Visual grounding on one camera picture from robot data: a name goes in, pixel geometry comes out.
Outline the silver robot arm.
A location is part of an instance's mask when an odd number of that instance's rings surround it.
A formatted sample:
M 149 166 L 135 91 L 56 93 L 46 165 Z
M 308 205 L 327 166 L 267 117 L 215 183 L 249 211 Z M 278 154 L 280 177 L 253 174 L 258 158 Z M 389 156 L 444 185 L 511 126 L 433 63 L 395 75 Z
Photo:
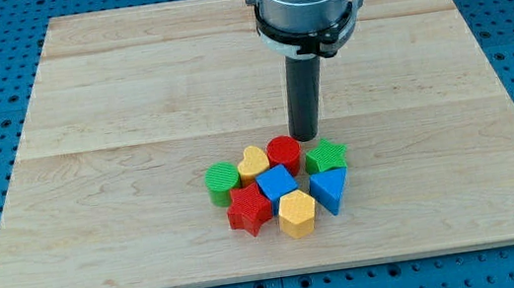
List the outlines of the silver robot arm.
M 363 0 L 245 0 L 271 50 L 291 59 L 334 57 L 354 32 Z

